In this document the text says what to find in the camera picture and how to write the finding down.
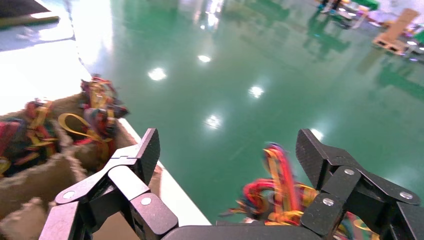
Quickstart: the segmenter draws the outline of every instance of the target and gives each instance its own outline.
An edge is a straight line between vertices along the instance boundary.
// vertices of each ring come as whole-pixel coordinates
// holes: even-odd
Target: green floor
[[[267,176],[266,141],[307,183],[300,128],[424,198],[423,65],[373,48],[373,26],[342,30],[313,4],[92,0],[72,14],[88,70],[119,87],[140,135],[158,128],[160,160],[211,222]],[[164,79],[149,78],[156,68]]]

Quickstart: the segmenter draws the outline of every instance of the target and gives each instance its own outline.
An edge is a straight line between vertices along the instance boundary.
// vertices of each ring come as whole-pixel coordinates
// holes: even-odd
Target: cardboard compartment
[[[46,212],[55,205],[56,195],[63,189],[85,179],[88,171],[99,165],[97,145],[74,145],[74,140],[82,137],[68,134],[57,119],[63,113],[83,115],[80,108],[82,96],[76,94],[52,103],[51,122],[60,141],[60,153],[52,155],[44,164],[28,168],[12,177],[0,179],[0,240],[38,239],[46,221]],[[0,116],[0,120],[20,117],[24,111]],[[79,120],[67,121],[68,127],[83,132]],[[117,149],[135,145],[137,142],[118,121],[115,137]],[[149,187],[152,193],[160,197],[162,169],[156,166]],[[113,236],[135,238],[124,218],[116,213],[107,219],[103,227],[94,235],[94,239],[116,239]]]

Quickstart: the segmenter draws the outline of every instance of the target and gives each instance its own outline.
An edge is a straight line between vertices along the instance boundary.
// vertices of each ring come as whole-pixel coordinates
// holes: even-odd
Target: yellow strap
[[[34,130],[29,130],[27,135],[28,135],[28,138],[31,139],[32,144],[36,145],[40,142],[38,137],[36,137],[36,133]]]
[[[290,226],[291,224],[287,223],[287,222],[275,222],[275,221],[267,221],[265,222],[266,226],[280,226],[280,225],[284,225],[284,226]]]
[[[107,122],[111,125],[115,123],[115,113],[114,110],[111,108],[107,110]]]
[[[72,130],[72,129],[70,129],[67,125],[66,125],[66,118],[67,117],[69,117],[69,116],[71,116],[71,117],[74,117],[74,118],[76,118],[76,119],[78,119],[79,121],[81,121],[81,123],[82,124],[84,124],[85,126],[87,126],[88,127],[88,131],[87,131],[87,133],[82,133],[82,132],[79,132],[79,131],[75,131],[75,130]],[[63,129],[65,129],[66,131],[68,131],[68,132],[70,132],[70,133],[73,133],[73,134],[77,134],[77,135],[81,135],[81,136],[85,136],[85,137],[88,137],[88,138],[90,138],[90,139],[93,139],[94,141],[96,141],[96,142],[99,142],[99,143],[101,143],[102,144],[102,146],[103,146],[103,151],[102,151],[102,153],[101,153],[101,158],[103,159],[103,160],[107,160],[108,159],[108,153],[109,153],[109,146],[108,146],[108,142],[110,142],[110,141],[112,141],[112,138],[106,138],[106,139],[103,139],[102,137],[100,137],[95,131],[93,131],[92,129],[91,129],[91,126],[90,126],[90,124],[84,119],[84,118],[82,118],[82,117],[80,117],[80,116],[78,116],[78,115],[76,115],[76,114],[73,114],[73,113],[62,113],[60,116],[59,116],[59,118],[57,119],[58,120],[58,122],[59,122],[59,125],[63,128]]]
[[[53,155],[54,154],[54,149],[53,149],[53,147],[47,147],[46,148],[46,155],[47,155],[47,157],[50,157],[51,155]]]
[[[365,224],[361,219],[356,219],[353,221],[353,225],[359,229],[362,229],[364,231],[372,232],[371,229],[369,229],[367,226],[362,226],[362,224]]]
[[[107,99],[109,98],[105,94],[102,93],[102,85],[107,84],[106,82],[97,82],[92,83],[90,85],[90,91],[91,91],[91,108],[98,109],[103,108],[106,104]]]
[[[380,235],[378,235],[377,233],[373,232],[371,235],[371,240],[379,240],[380,239]]]
[[[271,212],[268,219],[279,224],[284,224],[287,220],[293,220],[293,217],[301,217],[304,213],[302,211],[293,210],[281,213]]]
[[[47,113],[49,111],[50,106],[52,105],[52,102],[49,101],[43,106],[37,107],[35,110],[39,112],[35,119],[31,122],[29,125],[29,129],[35,129],[36,127],[42,125],[47,117]]]
[[[345,226],[343,226],[343,224],[340,224],[340,225],[337,227],[337,229],[338,229],[340,232],[344,233],[345,235],[346,235],[346,233],[348,233],[348,230],[346,229],[346,227],[345,227]]]
[[[29,147],[30,147],[30,148],[44,147],[44,146],[50,145],[50,144],[52,144],[52,143],[53,143],[52,141],[41,141],[41,142],[39,142],[39,143],[32,144],[32,145],[31,145],[31,146],[29,146]]]
[[[283,189],[280,183],[280,177],[279,177],[279,173],[277,170],[277,164],[275,159],[277,158],[277,156],[275,156],[275,154],[267,149],[264,149],[265,152],[267,152],[269,154],[268,157],[268,164],[269,164],[269,172],[271,173],[272,179],[274,181],[274,186],[275,186],[275,199],[283,204]],[[283,209],[281,207],[276,207],[275,211],[277,214],[280,214]]]
[[[58,139],[55,137],[49,137],[49,138],[43,138],[42,140],[47,142],[54,142],[54,141],[57,141]]]
[[[40,156],[39,153],[37,153],[37,152],[31,152],[27,156],[21,158],[20,161],[15,162],[14,165],[22,165],[24,163],[27,163],[27,162],[29,162],[31,160],[34,160],[34,159],[38,158],[39,156]]]
[[[310,186],[307,186],[307,185],[302,184],[302,183],[295,184],[294,186],[295,186],[295,187],[304,187],[305,189],[310,189],[310,190],[317,191],[317,190],[315,190],[315,188],[310,187]]]
[[[6,172],[11,167],[11,161],[6,157],[0,156],[0,175]]]

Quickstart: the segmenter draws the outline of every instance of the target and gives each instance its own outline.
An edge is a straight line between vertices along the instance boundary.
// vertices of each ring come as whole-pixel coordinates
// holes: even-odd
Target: tangled wire
[[[220,216],[243,214],[264,221],[267,226],[299,226],[304,210],[318,192],[295,182],[286,152],[280,145],[270,143],[263,149],[263,153],[263,163],[271,178],[259,178],[246,184],[241,198],[236,200],[238,207],[230,208]],[[348,212],[338,226],[334,239],[377,240],[379,236],[365,226],[361,219]]]
[[[59,151],[52,123],[52,102],[30,101],[22,117],[0,122],[0,178],[43,163]]]
[[[75,135],[84,136],[82,140],[76,140],[75,145],[86,145],[95,143],[99,159],[103,162],[99,166],[100,170],[115,152],[115,135],[117,131],[117,119],[128,114],[128,110],[119,106],[118,94],[109,80],[100,78],[98,75],[92,77],[91,81],[81,80],[81,90],[83,102],[83,116],[73,113],[63,113],[59,116],[60,126]],[[83,125],[83,131],[79,132],[71,129],[66,119],[76,118]]]

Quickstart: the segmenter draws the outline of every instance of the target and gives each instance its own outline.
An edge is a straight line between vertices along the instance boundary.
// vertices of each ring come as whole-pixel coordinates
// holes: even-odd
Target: screw head
[[[349,175],[354,175],[355,174],[355,172],[353,170],[350,170],[350,169],[345,169],[344,170],[344,173],[345,174],[349,174]]]
[[[413,198],[413,196],[410,193],[407,193],[407,192],[404,192],[404,191],[402,191],[399,195],[402,198],[405,198],[405,199],[412,199]]]
[[[322,200],[322,202],[323,202],[325,205],[330,206],[330,207],[334,204],[334,201],[333,201],[333,200],[331,200],[330,198],[324,198],[324,199]]]
[[[74,191],[68,191],[67,193],[65,193],[62,197],[64,199],[70,199],[72,198],[72,196],[74,196],[75,192]]]
[[[152,202],[152,199],[150,197],[145,197],[141,200],[141,204],[146,206],[149,205]]]

